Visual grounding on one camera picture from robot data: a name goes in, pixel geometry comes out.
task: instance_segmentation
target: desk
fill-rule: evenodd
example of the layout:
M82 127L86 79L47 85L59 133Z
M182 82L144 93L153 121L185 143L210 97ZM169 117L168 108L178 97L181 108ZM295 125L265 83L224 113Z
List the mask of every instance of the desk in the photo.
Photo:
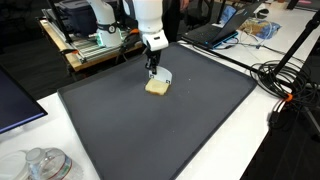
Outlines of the desk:
M312 12L300 10L293 10L292 12L282 11L282 13L279 11L279 13L283 13L282 17L287 18L290 17L291 14L299 18L299 21L304 19L308 20L313 15ZM296 34L297 37L307 21L303 21L301 26L297 25L296 21L297 19L291 21L288 19L283 20L289 28L283 27L282 30L287 29L288 31L285 33ZM302 59L307 58L308 53L311 51L319 35L319 30L312 33L311 37L302 47L303 49L299 50L301 54L299 54L298 57ZM278 45L279 48L282 48L279 50L285 51L293 41L282 41L282 39L285 39L285 37L282 36L284 36L284 34L280 31L277 36L267 41L266 45L271 46L271 44L273 44L272 42L282 42L284 43L282 46L274 43L275 45L271 47L277 48ZM264 55L268 55L270 58L281 58L280 55L276 53L262 49L253 52L253 54L256 53L254 54L255 56L259 57L256 58L251 54L251 51L249 52L246 48L242 48L243 47L239 45L224 53L230 57L238 57L239 60L248 65L256 63L257 61L269 60L269 58L262 57ZM236 65L219 59L215 60L248 74L248 71ZM231 116L229 116L177 179L238 180L267 134L267 119L272 108L278 101L277 98L268 95L261 88L257 87ZM48 96L39 100L39 103L48 111L49 115L26 124L21 128L0 135L0 157L21 149L30 150L34 147L57 147L65 151L82 166L85 180L99 179L58 95L53 94Z
M56 46L59 48L59 51L64 49L69 49L67 44L59 37L57 32L54 31L54 29L48 24L47 20L40 20L40 26L49 35L49 37L52 39L52 41L56 44ZM136 46L130 50L128 50L126 53L137 50L142 47L141 43L137 43ZM66 54L65 59L67 60L67 63L70 64L72 69L75 72L78 72L80 70L89 68L91 66L94 66L96 64L102 63L104 61L110 60L112 58L115 58L118 56L118 52L110 53L106 56L103 56L97 60L94 61L88 61L85 63L81 63L80 60L75 56L74 54Z

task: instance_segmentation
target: keyboard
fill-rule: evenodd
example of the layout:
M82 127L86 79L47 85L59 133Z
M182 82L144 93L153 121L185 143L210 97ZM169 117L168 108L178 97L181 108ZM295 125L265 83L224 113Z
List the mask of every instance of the keyboard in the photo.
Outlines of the keyboard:
M187 33L186 37L198 42L206 42L216 37L220 31L221 28L206 25Z

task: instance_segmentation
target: chair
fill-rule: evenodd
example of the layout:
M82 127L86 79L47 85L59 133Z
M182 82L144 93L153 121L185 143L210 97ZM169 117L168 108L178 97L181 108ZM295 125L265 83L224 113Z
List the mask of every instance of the chair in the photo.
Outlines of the chair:
M214 0L198 0L196 8L186 9L184 22L188 26L188 29L192 30L198 26L209 23L211 20L213 5Z

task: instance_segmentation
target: laptop screen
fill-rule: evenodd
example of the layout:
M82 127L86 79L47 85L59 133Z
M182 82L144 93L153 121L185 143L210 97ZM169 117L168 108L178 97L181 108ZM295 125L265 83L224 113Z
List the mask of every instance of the laptop screen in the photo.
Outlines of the laptop screen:
M0 66L0 133L47 112Z
M250 4L236 11L213 41L221 40L221 38L236 31L248 19L248 17L253 14L262 2L263 1L257 1L256 3Z

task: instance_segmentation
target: monitor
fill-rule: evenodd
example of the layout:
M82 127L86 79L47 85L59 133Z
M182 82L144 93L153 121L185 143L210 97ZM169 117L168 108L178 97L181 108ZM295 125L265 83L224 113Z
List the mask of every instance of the monitor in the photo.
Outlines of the monitor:
M0 65L0 134L47 112Z

